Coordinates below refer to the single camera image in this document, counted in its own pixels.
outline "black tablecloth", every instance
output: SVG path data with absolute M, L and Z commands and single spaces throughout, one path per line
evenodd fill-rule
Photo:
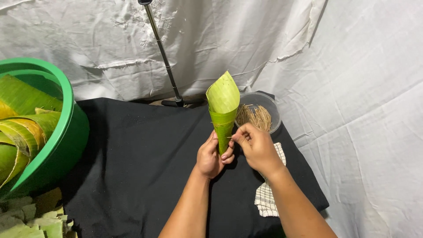
M 81 238 L 157 237 L 174 209 L 197 150 L 213 126 L 206 106 L 187 109 L 98 98 L 80 101 L 90 137 L 80 162 L 61 182 L 66 214 Z M 327 208 L 312 170 L 283 124 L 272 134 L 287 167 L 320 211 Z M 263 183 L 237 147 L 237 158 L 211 183 L 207 233 L 254 237 L 280 228 L 254 205 Z

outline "right hand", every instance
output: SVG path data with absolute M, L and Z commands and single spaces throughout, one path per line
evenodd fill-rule
M 258 129 L 251 123 L 245 123 L 232 135 L 232 139 L 242 147 L 251 168 L 265 177 L 269 178 L 285 168 L 268 132 Z

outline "hand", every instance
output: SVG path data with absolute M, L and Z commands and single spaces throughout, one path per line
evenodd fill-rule
M 245 123 L 232 135 L 232 139 L 242 147 L 251 168 L 265 177 L 269 178 L 273 173 L 285 168 L 268 132 Z
M 219 155 L 217 149 L 218 139 L 217 134 L 213 130 L 207 141 L 198 149 L 197 164 L 195 168 L 199 170 L 201 175 L 206 178 L 213 179 L 223 169 L 225 164 L 232 163 L 235 156 L 232 154 L 234 142 L 229 141 L 228 149 L 223 153 L 222 157 Z

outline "checkered towel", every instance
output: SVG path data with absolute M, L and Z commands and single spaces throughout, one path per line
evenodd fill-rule
M 278 142 L 273 145 L 275 146 L 279 158 L 282 160 L 283 164 L 286 165 L 285 154 L 283 153 L 280 143 Z M 267 183 L 267 178 L 264 176 L 263 178 L 265 182 L 255 191 L 254 204 L 257 206 L 261 216 L 279 216 L 275 204 L 275 199 L 273 198 L 272 190 L 270 189 L 270 186 Z

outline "green basin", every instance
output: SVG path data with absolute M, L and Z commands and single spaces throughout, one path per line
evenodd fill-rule
M 37 194 L 55 185 L 81 157 L 90 130 L 87 115 L 74 101 L 68 78 L 53 64 L 34 58 L 2 60 L 0 77 L 5 74 L 63 100 L 63 108 L 44 148 L 20 176 L 0 189 L 1 199 Z

